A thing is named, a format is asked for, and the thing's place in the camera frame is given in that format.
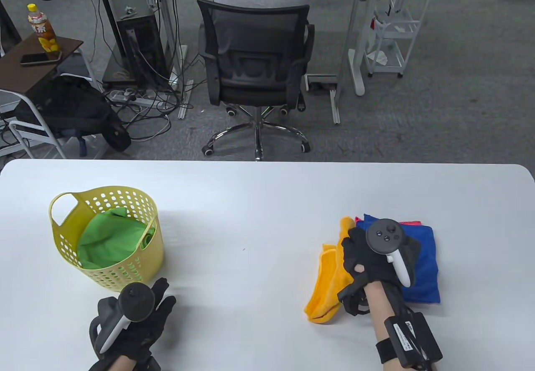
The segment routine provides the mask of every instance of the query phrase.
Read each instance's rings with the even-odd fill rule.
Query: folded cloth
[[[155,229],[128,217],[128,209],[114,208],[96,214],[78,242],[78,259],[84,269],[102,269],[118,264],[149,244]]]
[[[319,256],[318,279],[305,313],[311,323],[326,323],[340,309],[338,293],[351,285],[354,279],[344,269],[344,249],[342,241],[349,236],[349,230],[359,224],[367,230],[377,218],[365,215],[361,220],[343,218],[340,221],[340,240],[336,246],[323,245]],[[405,233],[422,243],[420,257],[416,262],[416,283],[410,288],[403,287],[403,298],[406,302],[440,303],[438,290],[438,266],[436,264],[436,245],[433,229],[423,226],[420,222],[402,222]]]
[[[338,292],[354,281],[344,269],[344,240],[350,229],[355,227],[351,218],[343,218],[340,221],[340,239],[336,246],[324,244],[323,251],[319,256],[319,272],[316,286],[310,302],[304,309],[311,323],[326,323],[340,309]]]
[[[364,220],[361,224],[359,223],[359,226],[367,230],[376,220],[378,218],[364,215]],[[438,265],[436,264],[436,244],[433,229],[429,226],[423,226],[420,222],[402,222],[401,226],[407,236],[422,243],[420,257],[418,257],[415,266],[416,283],[411,287],[403,287],[403,298],[406,302],[439,304]]]

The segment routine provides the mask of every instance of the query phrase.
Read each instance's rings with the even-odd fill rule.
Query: orange towel
[[[309,303],[304,309],[311,323],[327,323],[340,309],[338,293],[353,283],[353,276],[344,269],[342,240],[349,236],[355,221],[346,217],[340,221],[340,239],[336,246],[323,245],[319,256],[318,280]]]

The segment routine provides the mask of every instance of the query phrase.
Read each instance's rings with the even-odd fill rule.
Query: basket handle
[[[57,200],[59,200],[61,197],[63,196],[66,196],[70,194],[71,196],[73,196],[76,200],[77,200],[77,203],[76,205],[71,209],[71,211],[69,212],[69,214],[71,214],[77,207],[78,205],[80,205],[80,200],[79,200],[79,195],[78,193],[74,193],[74,192],[65,192],[65,193],[61,193],[60,195],[56,196],[52,202],[50,203],[50,206],[48,207],[48,217],[50,218],[50,222],[52,223],[52,225],[55,227],[55,228],[60,228],[61,226],[63,226],[63,224],[65,223],[65,221],[67,220],[67,218],[69,217],[69,214],[67,214],[67,216],[65,217],[65,219],[63,219],[63,222],[61,223],[61,226],[58,226],[56,220],[54,219],[54,217],[52,216],[52,208],[54,207],[54,204],[56,203]]]
[[[145,236],[147,235],[147,232],[149,231],[150,228],[153,227],[153,224],[155,223],[155,220],[156,220],[156,217],[154,216],[151,221],[149,222],[149,224],[147,224],[147,227],[145,228],[145,231],[143,232],[143,236],[141,236],[141,239],[139,239],[138,241],[138,244],[136,245],[135,249],[136,251],[138,250],[138,248],[140,248],[140,245],[143,244],[143,241],[145,240]],[[150,244],[150,241],[149,243],[145,246],[145,247],[141,247],[141,251],[143,251],[144,249],[146,249],[147,247],[149,247],[149,244]]]

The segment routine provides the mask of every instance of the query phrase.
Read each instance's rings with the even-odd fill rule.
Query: hand
[[[166,320],[176,303],[174,296],[168,296],[162,301],[168,286],[165,278],[160,278],[155,282],[153,286],[155,310],[145,321],[130,323],[127,329],[121,331],[109,350],[104,353],[105,358],[126,356],[138,364],[149,360],[152,355],[149,349],[162,336]]]
[[[381,281],[393,285],[401,292],[401,283],[394,266],[383,254],[374,252],[366,241],[366,232],[359,227],[350,229],[348,237],[342,241],[344,248],[344,269],[355,280],[338,293],[338,299],[346,312],[352,315],[367,313],[359,310],[367,305],[364,287],[371,282]]]

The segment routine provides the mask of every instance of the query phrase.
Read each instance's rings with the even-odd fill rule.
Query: office chair
[[[263,127],[289,132],[301,139],[302,152],[310,152],[300,130],[266,120],[277,106],[283,114],[306,109],[301,77],[310,61],[315,35],[314,26],[306,21],[309,6],[248,9],[208,0],[197,3],[204,20],[199,29],[199,54],[206,63],[210,103],[219,106],[223,102],[229,115],[239,111],[250,119],[214,134],[202,148],[204,155],[212,155],[214,142],[223,136],[253,128],[255,159],[261,161]],[[246,106],[254,107],[252,113]]]

